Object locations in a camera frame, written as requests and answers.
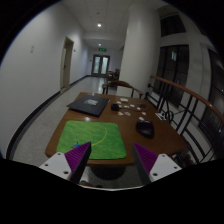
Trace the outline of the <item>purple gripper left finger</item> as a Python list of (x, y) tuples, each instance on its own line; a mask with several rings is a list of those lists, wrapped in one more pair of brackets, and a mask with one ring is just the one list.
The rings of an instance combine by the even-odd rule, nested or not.
[(56, 152), (40, 168), (78, 184), (91, 154), (91, 143), (78, 145), (67, 153)]

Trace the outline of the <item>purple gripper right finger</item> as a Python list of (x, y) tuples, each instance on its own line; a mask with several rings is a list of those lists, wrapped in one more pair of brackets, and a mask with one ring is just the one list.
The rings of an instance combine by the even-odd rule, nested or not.
[(155, 182), (181, 170), (181, 167), (168, 155), (157, 155), (137, 143), (133, 144), (132, 153), (143, 185)]

